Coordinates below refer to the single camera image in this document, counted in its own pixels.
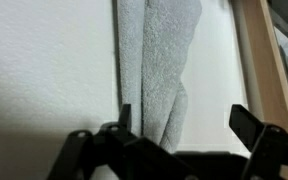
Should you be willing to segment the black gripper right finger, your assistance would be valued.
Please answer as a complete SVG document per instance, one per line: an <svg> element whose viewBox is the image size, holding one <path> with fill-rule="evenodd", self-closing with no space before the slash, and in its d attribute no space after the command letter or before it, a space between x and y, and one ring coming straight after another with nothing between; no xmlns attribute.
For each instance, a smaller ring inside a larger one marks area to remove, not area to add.
<svg viewBox="0 0 288 180"><path fill-rule="evenodd" d="M281 166L288 166L288 132L263 123L240 104L231 106L229 127L250 151L242 180L286 180Z"/></svg>

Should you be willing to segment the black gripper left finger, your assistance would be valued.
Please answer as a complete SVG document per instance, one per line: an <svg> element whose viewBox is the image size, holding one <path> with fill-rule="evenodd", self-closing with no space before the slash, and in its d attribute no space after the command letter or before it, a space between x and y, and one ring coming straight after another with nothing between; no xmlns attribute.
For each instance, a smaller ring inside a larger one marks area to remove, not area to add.
<svg viewBox="0 0 288 180"><path fill-rule="evenodd" d="M97 134L71 132L46 180L90 180L107 165L120 180L199 180L193 168L145 137L131 133L131 106Z"/></svg>

